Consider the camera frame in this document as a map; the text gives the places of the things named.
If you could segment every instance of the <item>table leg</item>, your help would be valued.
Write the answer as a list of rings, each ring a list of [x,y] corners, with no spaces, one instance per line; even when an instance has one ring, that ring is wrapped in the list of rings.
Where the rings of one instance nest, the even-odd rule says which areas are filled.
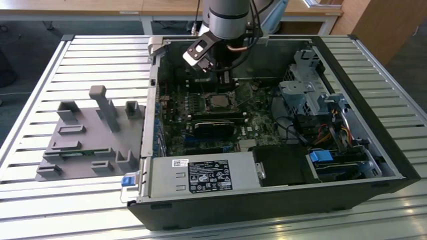
[[[331,31],[332,31],[332,28],[333,28],[333,25],[335,25],[337,18],[339,18],[337,16],[328,16],[326,17],[325,21],[321,24],[320,30],[318,30],[320,36],[331,34]]]
[[[152,27],[152,16],[140,16],[141,28],[144,31],[144,35],[153,35],[153,27]]]
[[[53,30],[53,22],[52,21],[42,21],[44,27],[46,30]]]

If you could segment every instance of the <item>power supply label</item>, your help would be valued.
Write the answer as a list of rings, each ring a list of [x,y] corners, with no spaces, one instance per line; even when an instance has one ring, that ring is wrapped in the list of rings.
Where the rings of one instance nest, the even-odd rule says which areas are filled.
[[[188,162],[188,186],[192,194],[232,190],[228,160]]]

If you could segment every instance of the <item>motherboard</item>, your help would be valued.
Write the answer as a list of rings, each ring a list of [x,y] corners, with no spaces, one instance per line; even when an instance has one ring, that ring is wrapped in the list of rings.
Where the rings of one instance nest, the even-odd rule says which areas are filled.
[[[210,79],[164,85],[158,98],[168,156],[246,152],[278,145],[281,137],[269,112],[272,87],[238,80],[217,91]]]

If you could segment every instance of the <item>copper pipe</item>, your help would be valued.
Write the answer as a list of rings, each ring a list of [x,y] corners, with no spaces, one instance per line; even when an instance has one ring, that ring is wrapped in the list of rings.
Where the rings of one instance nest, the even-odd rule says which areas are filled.
[[[229,51],[232,51],[232,52],[244,52],[245,50],[248,50],[248,47],[246,46],[242,46],[242,47],[232,47],[232,46],[229,46],[229,45],[226,45],[226,48],[228,48],[228,50]]]

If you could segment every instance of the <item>white label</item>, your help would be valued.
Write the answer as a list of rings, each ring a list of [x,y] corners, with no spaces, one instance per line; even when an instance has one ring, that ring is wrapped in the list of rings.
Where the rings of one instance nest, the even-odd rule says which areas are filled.
[[[138,11],[120,11],[120,14],[140,14]]]
[[[188,159],[173,159],[172,160],[172,167],[186,167],[188,166]]]

